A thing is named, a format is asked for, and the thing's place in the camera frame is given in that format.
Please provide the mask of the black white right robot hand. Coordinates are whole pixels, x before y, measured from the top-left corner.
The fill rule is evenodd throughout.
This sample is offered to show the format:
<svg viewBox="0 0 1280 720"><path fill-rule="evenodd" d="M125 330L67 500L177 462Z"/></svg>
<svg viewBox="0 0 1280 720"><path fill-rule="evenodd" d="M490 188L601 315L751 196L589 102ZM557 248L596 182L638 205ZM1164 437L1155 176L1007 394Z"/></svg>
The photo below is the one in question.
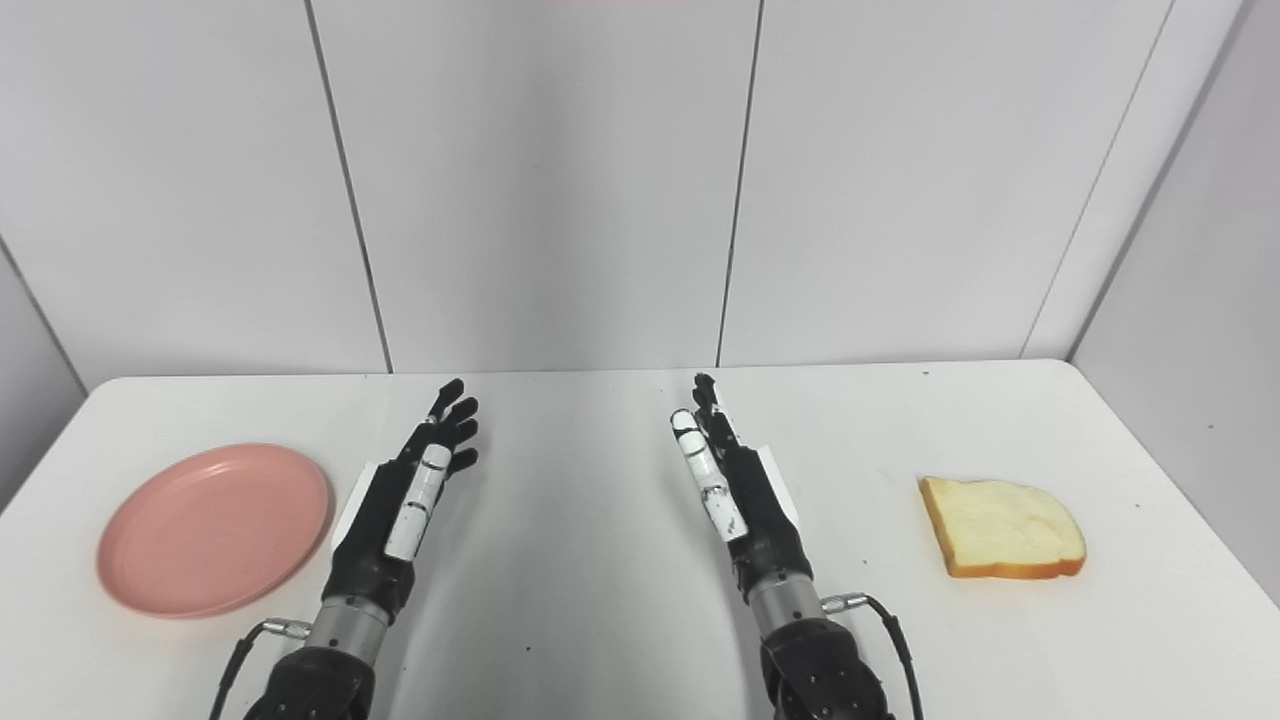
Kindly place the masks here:
<svg viewBox="0 0 1280 720"><path fill-rule="evenodd" d="M694 377L691 395L695 409L676 410L669 425L742 600L767 583L810 580L794 501L768 448L741 441L710 374Z"/></svg>

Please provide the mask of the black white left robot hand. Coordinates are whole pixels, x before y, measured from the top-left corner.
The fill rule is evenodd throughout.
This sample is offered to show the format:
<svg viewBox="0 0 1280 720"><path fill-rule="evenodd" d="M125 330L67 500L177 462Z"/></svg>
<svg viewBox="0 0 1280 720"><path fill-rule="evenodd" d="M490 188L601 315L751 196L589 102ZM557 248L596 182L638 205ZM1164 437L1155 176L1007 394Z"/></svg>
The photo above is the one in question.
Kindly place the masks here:
<svg viewBox="0 0 1280 720"><path fill-rule="evenodd" d="M379 464L334 550L321 597L367 602L394 624L416 579L413 561L445 483L477 461L479 404L454 378L399 451Z"/></svg>

